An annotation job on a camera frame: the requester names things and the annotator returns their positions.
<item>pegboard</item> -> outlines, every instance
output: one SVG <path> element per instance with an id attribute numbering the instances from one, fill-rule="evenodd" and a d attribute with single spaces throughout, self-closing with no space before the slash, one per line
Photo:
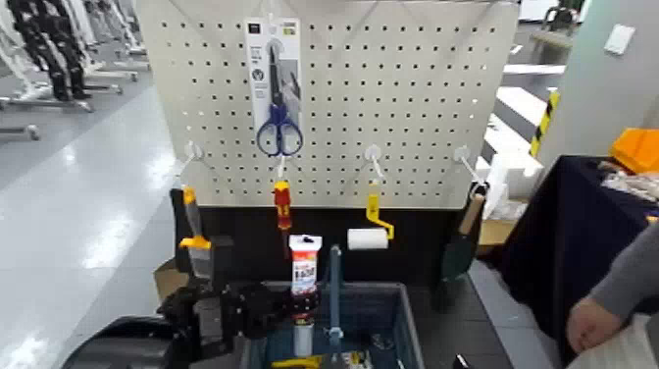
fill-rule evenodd
<path id="1" fill-rule="evenodd" d="M 383 208 L 457 209 L 517 26 L 509 2 L 274 1 L 301 22 L 304 147 L 286 161 L 294 206 L 364 207 L 382 150 Z M 149 60 L 184 181 L 200 204 L 272 206 L 278 158 L 257 147 L 243 21 L 268 2 L 141 0 Z"/>

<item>blue scissors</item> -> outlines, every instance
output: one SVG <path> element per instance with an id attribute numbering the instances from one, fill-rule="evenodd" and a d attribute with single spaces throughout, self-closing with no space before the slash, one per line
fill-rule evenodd
<path id="1" fill-rule="evenodd" d="M 283 102 L 283 95 L 279 90 L 278 66 L 273 46 L 270 47 L 270 94 L 272 99 L 270 119 L 256 132 L 256 143 L 259 149 L 268 156 L 294 155 L 302 148 L 302 131 L 290 119 L 288 107 Z M 271 135 L 265 134 L 272 130 L 275 131 L 274 144 L 268 139 Z M 292 145 L 286 145 L 287 136 L 293 137 L 293 140 L 288 141 Z"/>

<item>caulk tube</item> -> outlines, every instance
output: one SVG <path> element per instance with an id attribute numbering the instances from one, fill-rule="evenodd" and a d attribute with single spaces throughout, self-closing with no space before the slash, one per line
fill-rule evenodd
<path id="1" fill-rule="evenodd" d="M 316 292 L 320 236 L 291 235 L 288 241 L 293 259 L 293 297 Z M 311 313 L 293 315 L 293 352 L 295 356 L 311 356 L 314 350 L 314 317 Z"/>

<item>red screwdriver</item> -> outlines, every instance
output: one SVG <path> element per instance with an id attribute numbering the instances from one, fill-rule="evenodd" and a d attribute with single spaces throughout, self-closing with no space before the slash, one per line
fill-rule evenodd
<path id="1" fill-rule="evenodd" d="M 277 207 L 277 227 L 281 231 L 281 241 L 283 243 L 283 257 L 289 259 L 288 233 L 293 222 L 290 219 L 290 190 L 286 181 L 277 181 L 275 183 L 275 206 Z"/>

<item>cardboard box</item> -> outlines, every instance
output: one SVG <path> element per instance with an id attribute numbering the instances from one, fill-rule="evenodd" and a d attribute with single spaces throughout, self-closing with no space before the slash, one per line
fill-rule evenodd
<path id="1" fill-rule="evenodd" d="M 188 276 L 177 270 L 174 258 L 166 261 L 153 272 L 153 278 L 156 280 L 156 289 L 158 297 L 163 301 L 167 296 L 172 294 L 185 285 L 187 285 Z"/>
<path id="2" fill-rule="evenodd" d="M 493 247 L 506 242 L 513 232 L 517 221 L 484 220 L 481 225 L 481 237 L 476 255 L 486 255 Z"/>

